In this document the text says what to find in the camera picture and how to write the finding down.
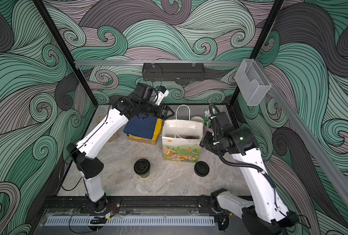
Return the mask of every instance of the wire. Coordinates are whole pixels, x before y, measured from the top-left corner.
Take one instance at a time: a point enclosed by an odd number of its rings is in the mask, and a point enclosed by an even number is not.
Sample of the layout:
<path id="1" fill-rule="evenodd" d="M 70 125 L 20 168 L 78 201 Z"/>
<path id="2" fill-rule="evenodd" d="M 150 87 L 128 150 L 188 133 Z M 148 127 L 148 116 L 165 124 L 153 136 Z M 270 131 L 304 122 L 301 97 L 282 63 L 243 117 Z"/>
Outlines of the wire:
<path id="1" fill-rule="evenodd" d="M 72 191 L 72 190 L 74 190 L 78 186 L 78 184 L 80 183 L 81 180 L 82 180 L 82 177 L 79 179 L 78 183 L 72 189 L 65 189 L 65 188 L 63 188 L 63 183 L 60 186 L 65 191 Z"/>
<path id="2" fill-rule="evenodd" d="M 162 79 L 161 79 L 161 84 L 160 84 L 160 86 L 161 86 L 161 85 L 162 85 L 162 81 L 163 81 L 163 69 L 162 69 L 161 65 L 159 65 L 159 64 L 157 64 L 157 63 L 153 63 L 153 64 L 149 65 L 148 68 L 144 69 L 144 72 L 145 72 L 147 69 L 149 69 L 150 67 L 152 67 L 153 65 L 158 65 L 158 66 L 161 68 L 161 73 L 162 73 Z"/>
<path id="3" fill-rule="evenodd" d="M 273 188 L 273 192 L 274 192 L 274 205 L 276 206 L 276 210 L 277 210 L 278 212 L 280 212 L 285 218 L 290 219 L 289 217 L 287 217 L 287 215 L 285 215 L 284 213 L 282 213 L 282 212 L 279 210 L 279 208 L 278 208 L 278 206 L 277 206 L 277 201 L 276 201 L 276 189 L 275 189 L 275 188 Z M 302 226 L 304 226 L 304 227 L 306 227 L 306 228 L 308 228 L 308 229 L 311 229 L 310 221 L 308 220 L 307 216 L 305 216 L 305 215 L 298 215 L 298 216 L 303 216 L 303 217 L 305 217 L 306 220 L 307 220 L 308 226 L 307 226 L 306 224 L 304 224 L 304 223 L 301 223 L 301 222 L 298 222 L 298 221 L 293 221 L 292 219 L 290 219 L 290 221 L 293 222 L 293 223 L 300 224 L 300 225 L 302 225 Z"/>
<path id="4" fill-rule="evenodd" d="M 209 104 L 209 112 L 210 112 L 210 115 L 211 117 L 214 117 L 214 113 L 213 113 L 213 110 L 212 110 L 212 107 L 215 108 L 215 110 L 219 113 L 219 110 L 218 108 L 214 105 L 214 104 Z M 218 142 L 218 126 L 217 126 L 217 122 L 216 122 L 216 119 L 215 118 L 212 118 L 212 129 L 213 129 L 213 133 L 214 133 L 214 142 Z M 219 143 L 216 144 L 216 152 L 217 152 L 217 155 L 218 157 L 220 158 L 220 160 L 225 163 L 226 165 L 229 165 L 229 166 L 232 166 L 232 167 L 249 167 L 249 168 L 253 168 L 253 169 L 256 169 L 258 172 L 262 172 L 263 169 L 257 165 L 254 165 L 254 164 L 249 164 L 249 163 L 234 163 L 234 162 L 229 162 L 227 160 L 225 160 L 223 158 L 223 156 L 221 155 L 221 149 L 220 149 L 220 146 L 219 146 Z M 279 208 L 277 207 L 277 201 L 276 201 L 276 184 L 274 183 L 274 181 L 272 180 L 272 178 L 268 175 L 268 173 L 265 173 L 263 174 L 263 176 L 265 177 L 265 179 L 268 181 L 268 183 L 270 184 L 270 186 L 273 188 L 273 192 L 274 192 L 274 204 L 276 206 L 276 210 L 279 211 L 285 218 L 287 217 L 286 215 L 284 215 L 280 210 Z M 307 222 L 308 224 L 309 223 L 309 220 L 308 218 L 305 216 L 305 215 L 298 215 L 298 216 L 303 216 L 307 219 Z M 301 224 L 302 226 L 305 226 L 306 228 L 310 229 L 311 226 L 307 226 L 306 224 L 303 224 L 301 222 L 298 222 L 298 221 L 293 221 L 290 219 L 291 222 L 293 223 L 298 223 L 298 224 Z"/>
<path id="5" fill-rule="evenodd" d="M 112 206 L 113 207 L 113 209 L 114 209 L 113 216 L 114 216 L 115 215 L 115 211 L 116 211 L 115 207 L 112 204 L 108 204 L 108 206 Z"/>
<path id="6" fill-rule="evenodd" d="M 76 152 L 76 150 L 78 150 L 78 149 L 80 149 L 81 147 L 83 147 L 83 146 L 88 142 L 88 140 L 89 140 L 90 138 L 92 138 L 92 136 L 93 136 L 94 134 L 96 134 L 96 132 L 97 132 L 99 129 L 101 129 L 101 127 L 107 122 L 107 118 L 109 117 L 110 107 L 111 107 L 111 105 L 109 105 L 109 107 L 108 107 L 108 109 L 107 109 L 106 119 L 105 119 L 104 123 L 102 123 L 102 125 L 101 125 L 91 136 L 89 136 L 89 138 L 88 138 L 79 148 L 76 148 L 72 153 L 70 153 L 70 154 L 69 154 L 70 156 L 71 156 L 71 154 L 73 154 L 74 152 Z"/>
<path id="7" fill-rule="evenodd" d="M 215 222 L 220 221 L 220 220 L 222 220 L 222 219 L 224 219 L 224 218 L 226 218 L 226 217 L 229 217 L 230 214 L 232 214 L 232 213 L 227 213 L 227 210 L 223 210 L 223 211 L 225 212 L 225 215 L 224 215 L 222 218 L 220 218 L 220 219 L 218 219 L 218 220 L 215 220 Z"/>
<path id="8" fill-rule="evenodd" d="M 74 214 L 77 212 L 77 210 L 80 209 L 82 206 L 84 206 L 84 204 L 81 205 L 81 206 L 79 206 L 79 207 L 74 211 L 74 213 L 71 215 L 71 217 L 69 218 L 69 221 L 68 221 L 68 228 L 71 230 L 71 232 L 76 233 L 76 234 L 85 234 L 85 233 L 91 233 L 91 232 L 93 232 L 92 230 L 87 231 L 87 232 L 75 232 L 75 231 L 73 231 L 73 230 L 71 229 L 71 226 L 69 225 L 69 224 L 71 223 L 71 219 L 72 219 L 73 215 L 74 215 Z"/>
<path id="9" fill-rule="evenodd" d="M 215 108 L 215 110 L 219 113 L 219 109 L 214 105 L 214 104 L 209 104 L 209 112 L 211 117 L 214 116 L 213 110 L 212 108 Z M 218 126 L 217 126 L 217 122 L 215 118 L 212 118 L 212 129 L 213 129 L 213 133 L 214 133 L 214 142 L 217 143 L 218 142 Z M 236 162 L 229 162 L 227 161 L 225 158 L 223 158 L 223 156 L 221 155 L 221 148 L 219 146 L 219 143 L 216 144 L 216 152 L 218 157 L 220 158 L 221 162 L 225 163 L 226 165 L 232 166 L 232 167 L 249 167 L 249 168 L 253 168 L 255 170 L 257 170 L 258 172 L 263 172 L 263 169 L 257 165 L 254 164 L 250 164 L 250 163 L 236 163 Z M 268 175 L 268 173 L 264 173 L 263 176 L 265 177 L 265 179 L 268 181 L 268 183 L 270 184 L 270 186 L 272 188 L 276 187 L 276 184 L 274 183 L 274 181 L 272 180 L 272 178 Z"/>

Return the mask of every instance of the gray marble surface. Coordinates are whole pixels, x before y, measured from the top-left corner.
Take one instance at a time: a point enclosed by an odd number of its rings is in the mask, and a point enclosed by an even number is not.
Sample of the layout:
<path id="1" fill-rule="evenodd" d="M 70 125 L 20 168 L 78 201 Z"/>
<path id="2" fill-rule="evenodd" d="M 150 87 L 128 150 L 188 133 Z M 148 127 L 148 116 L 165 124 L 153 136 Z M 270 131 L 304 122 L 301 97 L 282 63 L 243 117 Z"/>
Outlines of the gray marble surface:
<path id="1" fill-rule="evenodd" d="M 108 106 L 98 107 L 87 133 L 106 115 L 107 108 Z M 190 108 L 191 117 L 204 114 L 204 110 L 208 109 L 205 105 Z M 188 118 L 188 111 L 180 109 L 178 119 L 184 119 L 185 116 Z M 209 165 L 210 172 L 207 176 L 200 177 L 194 172 L 194 163 L 164 161 L 161 138 L 155 146 L 139 143 L 128 140 L 123 129 L 122 127 L 118 130 L 118 138 L 107 142 L 97 156 L 105 165 L 101 179 L 106 195 L 210 195 L 220 188 L 226 188 L 234 195 L 251 195 L 241 170 L 223 164 L 218 156 L 204 148 L 199 160 Z M 140 158 L 146 158 L 151 163 L 150 175 L 145 179 L 136 175 L 133 170 L 134 163 Z M 232 161 L 228 153 L 224 158 Z M 75 164 L 72 164 L 63 186 L 67 189 L 72 188 L 80 177 Z M 58 195 L 80 196 L 85 193 L 84 184 L 80 182 L 74 190 L 68 192 L 61 189 Z"/>

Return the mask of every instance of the yellow cloth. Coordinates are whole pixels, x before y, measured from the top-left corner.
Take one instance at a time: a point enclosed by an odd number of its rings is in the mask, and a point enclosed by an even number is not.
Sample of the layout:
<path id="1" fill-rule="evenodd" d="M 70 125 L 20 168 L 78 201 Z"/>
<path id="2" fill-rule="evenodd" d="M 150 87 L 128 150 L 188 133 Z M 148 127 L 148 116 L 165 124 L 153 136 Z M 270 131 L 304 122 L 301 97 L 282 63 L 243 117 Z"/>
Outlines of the yellow cloth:
<path id="1" fill-rule="evenodd" d="M 152 139 L 145 139 L 145 138 L 141 138 L 141 137 L 137 137 L 137 136 L 134 136 L 134 135 L 129 135 L 129 137 L 132 137 L 132 138 L 135 138 L 135 139 L 142 139 L 142 140 L 156 140 L 158 135 L 160 134 L 161 132 L 161 127 L 162 127 L 162 119 L 157 119 L 157 122 L 156 122 L 156 127 L 154 128 L 154 133 L 153 133 L 153 138 Z"/>

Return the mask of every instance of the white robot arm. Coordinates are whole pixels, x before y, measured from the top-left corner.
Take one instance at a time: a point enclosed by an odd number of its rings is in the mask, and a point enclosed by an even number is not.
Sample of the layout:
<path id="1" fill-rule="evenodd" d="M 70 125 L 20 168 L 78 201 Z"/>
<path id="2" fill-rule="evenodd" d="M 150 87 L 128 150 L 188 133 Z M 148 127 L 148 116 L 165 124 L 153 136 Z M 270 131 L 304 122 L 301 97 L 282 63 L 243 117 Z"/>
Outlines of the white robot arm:
<path id="1" fill-rule="evenodd" d="M 211 194 L 215 204 L 212 207 L 219 211 L 226 209 L 240 217 L 252 235 L 280 234 L 298 222 L 298 215 L 290 211 L 277 194 L 251 130 L 246 127 L 236 129 L 225 112 L 211 112 L 210 121 L 214 134 L 207 132 L 200 146 L 218 155 L 223 163 L 240 167 L 253 199 L 244 200 L 220 189 Z M 226 152 L 235 162 L 223 158 Z"/>
<path id="2" fill-rule="evenodd" d="M 155 91 L 155 101 L 149 101 L 152 92 Z M 139 114 L 153 115 L 160 119 L 167 119 L 174 115 L 169 106 L 161 105 L 161 101 L 169 94 L 165 87 L 153 87 L 139 83 L 133 93 L 128 97 L 119 98 L 106 117 L 77 144 L 69 144 L 67 150 L 84 179 L 87 189 L 89 207 L 102 212 L 106 206 L 106 195 L 102 188 L 100 173 L 103 163 L 97 158 L 98 152 L 106 141 L 125 125 L 132 117 Z"/>

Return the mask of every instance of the bag handle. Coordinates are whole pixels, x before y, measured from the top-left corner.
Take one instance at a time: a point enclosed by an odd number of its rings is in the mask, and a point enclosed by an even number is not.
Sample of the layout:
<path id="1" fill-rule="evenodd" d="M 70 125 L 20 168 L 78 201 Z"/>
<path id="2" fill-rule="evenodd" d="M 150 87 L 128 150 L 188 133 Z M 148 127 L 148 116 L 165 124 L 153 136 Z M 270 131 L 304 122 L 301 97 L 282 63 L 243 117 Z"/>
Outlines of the bag handle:
<path id="1" fill-rule="evenodd" d="M 190 139 L 183 139 L 183 140 L 184 140 L 184 141 L 187 141 L 187 142 L 190 142 L 190 141 L 191 141 Z"/>
<path id="2" fill-rule="evenodd" d="M 180 105 L 180 106 L 186 106 L 188 108 L 188 120 L 190 121 L 190 112 L 191 112 L 190 107 L 188 107 L 187 105 Z M 177 111 L 175 112 L 175 119 L 177 119 L 177 113 L 178 113 L 179 107 L 177 108 Z"/>

